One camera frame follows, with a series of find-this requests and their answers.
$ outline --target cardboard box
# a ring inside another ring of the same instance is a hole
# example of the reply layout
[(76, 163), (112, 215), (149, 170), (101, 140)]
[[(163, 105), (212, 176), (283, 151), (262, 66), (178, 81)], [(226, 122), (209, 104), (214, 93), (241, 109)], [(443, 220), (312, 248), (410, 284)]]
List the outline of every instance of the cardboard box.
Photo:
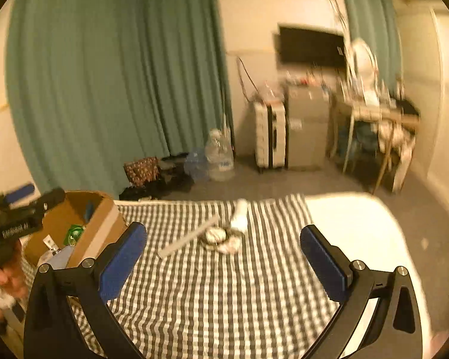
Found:
[(66, 232), (72, 224), (85, 225), (84, 215), (91, 202), (95, 211), (68, 261), (67, 267), (77, 267), (83, 259), (97, 258), (103, 249), (114, 243), (125, 232), (125, 221), (113, 202), (104, 193), (68, 191), (65, 201), (49, 211), (43, 218), (43, 229), (32, 235), (25, 246), (25, 258), (37, 266), (39, 258), (48, 250), (43, 239), (50, 235), (63, 248)]

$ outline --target large water jug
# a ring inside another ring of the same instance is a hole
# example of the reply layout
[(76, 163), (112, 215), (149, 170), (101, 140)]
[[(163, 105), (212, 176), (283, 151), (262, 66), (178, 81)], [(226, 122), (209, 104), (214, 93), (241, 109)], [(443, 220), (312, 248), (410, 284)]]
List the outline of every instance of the large water jug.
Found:
[(235, 175), (235, 163), (231, 144), (220, 130), (210, 131), (205, 148), (208, 173), (213, 181), (227, 181)]

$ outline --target white fan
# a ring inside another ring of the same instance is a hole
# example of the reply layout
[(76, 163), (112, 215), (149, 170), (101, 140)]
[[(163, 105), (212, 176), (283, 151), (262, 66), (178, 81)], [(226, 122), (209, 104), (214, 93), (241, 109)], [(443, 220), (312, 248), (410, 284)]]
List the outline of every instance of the white fan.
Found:
[(349, 61), (351, 79), (362, 88), (366, 105), (379, 106), (379, 69), (371, 49), (364, 40), (356, 39), (352, 42)]

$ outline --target human hand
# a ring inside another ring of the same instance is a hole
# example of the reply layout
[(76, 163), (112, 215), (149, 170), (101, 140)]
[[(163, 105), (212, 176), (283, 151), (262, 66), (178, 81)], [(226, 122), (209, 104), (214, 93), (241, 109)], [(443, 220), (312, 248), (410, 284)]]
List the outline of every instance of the human hand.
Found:
[(22, 244), (18, 240), (15, 244), (15, 253), (13, 259), (6, 263), (3, 270), (0, 269), (0, 287), (6, 293), (14, 298), (21, 299), (27, 295), (27, 287), (25, 286), (25, 276), (21, 265)]

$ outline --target checkered bedsheet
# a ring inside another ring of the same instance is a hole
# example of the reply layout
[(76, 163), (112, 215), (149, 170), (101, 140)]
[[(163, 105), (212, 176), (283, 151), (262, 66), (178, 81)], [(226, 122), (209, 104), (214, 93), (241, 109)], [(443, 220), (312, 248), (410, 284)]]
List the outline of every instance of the checkered bedsheet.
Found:
[[(233, 202), (119, 205), (148, 232), (144, 253), (109, 307), (145, 358), (301, 358), (339, 304), (327, 297), (300, 248), (311, 217), (301, 195), (252, 202), (236, 255), (195, 240), (166, 260), (157, 251), (214, 214), (229, 223)], [(24, 268), (31, 284), (34, 271)], [(89, 347), (104, 355), (72, 303)]]

